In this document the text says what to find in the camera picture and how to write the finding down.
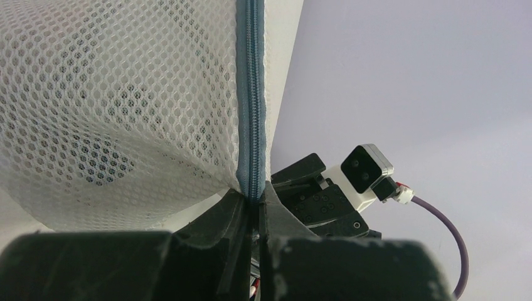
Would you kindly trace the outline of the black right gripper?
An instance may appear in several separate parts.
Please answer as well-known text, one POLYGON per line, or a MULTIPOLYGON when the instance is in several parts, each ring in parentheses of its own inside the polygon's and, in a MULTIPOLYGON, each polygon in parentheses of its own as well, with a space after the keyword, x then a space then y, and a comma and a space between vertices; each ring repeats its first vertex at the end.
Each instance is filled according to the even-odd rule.
POLYGON ((344 189, 324 177, 326 166, 312 153, 271 176, 280 202, 313 233, 322 237, 382 238, 369 228, 344 189))

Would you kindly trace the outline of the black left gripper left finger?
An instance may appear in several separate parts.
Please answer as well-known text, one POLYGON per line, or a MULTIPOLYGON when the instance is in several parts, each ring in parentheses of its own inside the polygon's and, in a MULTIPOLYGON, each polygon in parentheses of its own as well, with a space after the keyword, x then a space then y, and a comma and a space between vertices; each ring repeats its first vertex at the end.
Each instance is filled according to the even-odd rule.
POLYGON ((229 190, 175 233, 20 236, 1 254, 2 300, 248 300, 248 202, 229 190))

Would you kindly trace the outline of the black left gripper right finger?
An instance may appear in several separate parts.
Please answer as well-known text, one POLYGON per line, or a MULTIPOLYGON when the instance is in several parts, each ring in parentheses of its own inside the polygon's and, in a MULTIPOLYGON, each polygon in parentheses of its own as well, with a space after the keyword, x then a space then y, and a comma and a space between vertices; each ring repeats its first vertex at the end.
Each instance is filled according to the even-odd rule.
POLYGON ((320 237, 271 183, 258 205, 262 300, 452 300, 439 264, 408 240, 320 237))

